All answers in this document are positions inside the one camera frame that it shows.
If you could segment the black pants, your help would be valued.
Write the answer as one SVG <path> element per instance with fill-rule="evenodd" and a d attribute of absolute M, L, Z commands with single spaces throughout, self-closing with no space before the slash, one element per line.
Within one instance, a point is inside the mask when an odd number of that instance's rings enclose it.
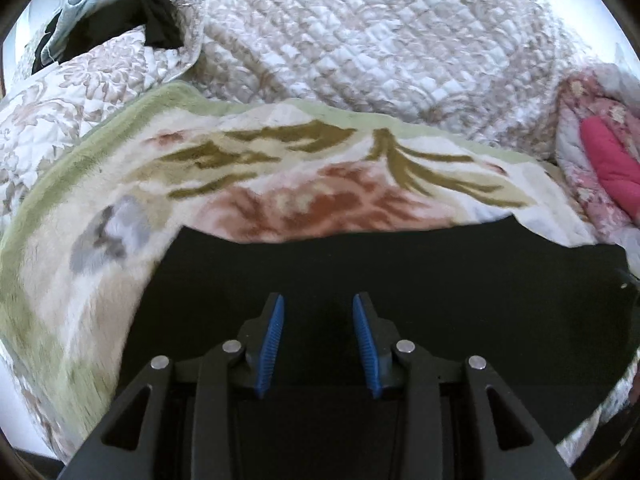
<path fill-rule="evenodd" d="M 272 385 L 238 396 L 247 479 L 384 479 L 395 396 L 367 389 L 352 322 L 360 292 L 404 338 L 485 358 L 551 440 L 622 378 L 639 344 L 637 289 L 615 245 L 566 248 L 513 218 L 436 231 L 240 244 L 182 229 L 143 293 L 119 380 L 163 354 L 197 358 L 284 299 Z"/>

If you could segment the magenta pillow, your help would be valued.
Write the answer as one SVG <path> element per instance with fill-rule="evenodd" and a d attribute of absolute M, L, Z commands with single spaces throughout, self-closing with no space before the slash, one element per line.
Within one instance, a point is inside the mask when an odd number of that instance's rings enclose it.
<path fill-rule="evenodd" d="M 630 218 L 639 218 L 639 163 L 596 116 L 580 123 L 580 138 L 602 188 Z"/>

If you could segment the pink floral comforter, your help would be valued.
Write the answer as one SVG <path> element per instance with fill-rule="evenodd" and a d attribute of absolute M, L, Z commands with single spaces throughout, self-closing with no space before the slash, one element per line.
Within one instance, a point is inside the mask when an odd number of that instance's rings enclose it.
<path fill-rule="evenodd" d="M 613 64 L 569 76 L 559 92 L 555 159 L 602 242 L 639 271 L 639 81 Z"/>

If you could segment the floral fleece blanket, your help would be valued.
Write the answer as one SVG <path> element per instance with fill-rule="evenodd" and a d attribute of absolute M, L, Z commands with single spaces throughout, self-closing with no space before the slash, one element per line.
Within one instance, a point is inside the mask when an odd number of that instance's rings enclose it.
<path fill-rule="evenodd" d="M 183 226 L 281 244 L 513 216 L 552 242 L 596 232 L 555 167 L 379 114 L 234 105 L 172 82 L 110 117 L 33 86 L 1 113 L 1 353 L 54 455 L 115 391 L 143 289 Z"/>

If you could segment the white quilted bedspread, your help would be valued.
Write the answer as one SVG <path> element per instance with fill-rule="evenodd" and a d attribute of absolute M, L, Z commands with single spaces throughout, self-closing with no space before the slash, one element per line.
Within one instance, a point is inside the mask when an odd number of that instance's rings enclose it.
<path fill-rule="evenodd" d="M 26 79 L 1 103 L 1 221 L 100 122 L 182 78 L 211 99 L 313 100 L 540 159 L 582 50 L 546 0 L 172 0 L 183 44 L 142 27 Z"/>

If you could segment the dark clothes pile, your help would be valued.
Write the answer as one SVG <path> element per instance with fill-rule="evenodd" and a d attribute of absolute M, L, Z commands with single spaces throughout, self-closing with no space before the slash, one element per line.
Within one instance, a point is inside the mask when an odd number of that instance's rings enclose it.
<path fill-rule="evenodd" d="M 144 44 L 160 49 L 183 45 L 170 0 L 65 0 L 37 44 L 32 72 L 63 63 L 142 26 Z"/>

